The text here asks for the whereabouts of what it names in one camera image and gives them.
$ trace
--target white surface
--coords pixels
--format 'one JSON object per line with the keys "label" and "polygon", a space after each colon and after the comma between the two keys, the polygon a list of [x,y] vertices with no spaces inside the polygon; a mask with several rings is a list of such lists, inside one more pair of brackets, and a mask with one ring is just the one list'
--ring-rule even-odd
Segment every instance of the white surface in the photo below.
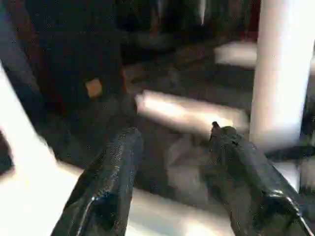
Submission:
{"label": "white surface", "polygon": [[315,1],[262,2],[250,124],[258,148],[299,139],[315,39],[313,9]]}

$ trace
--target white pillar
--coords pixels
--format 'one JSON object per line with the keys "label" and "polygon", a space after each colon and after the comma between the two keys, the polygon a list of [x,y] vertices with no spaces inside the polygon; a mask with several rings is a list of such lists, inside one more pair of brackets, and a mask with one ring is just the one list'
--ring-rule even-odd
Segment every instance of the white pillar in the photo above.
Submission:
{"label": "white pillar", "polygon": [[250,140],[263,150],[299,139],[313,56],[315,1],[262,0]]}

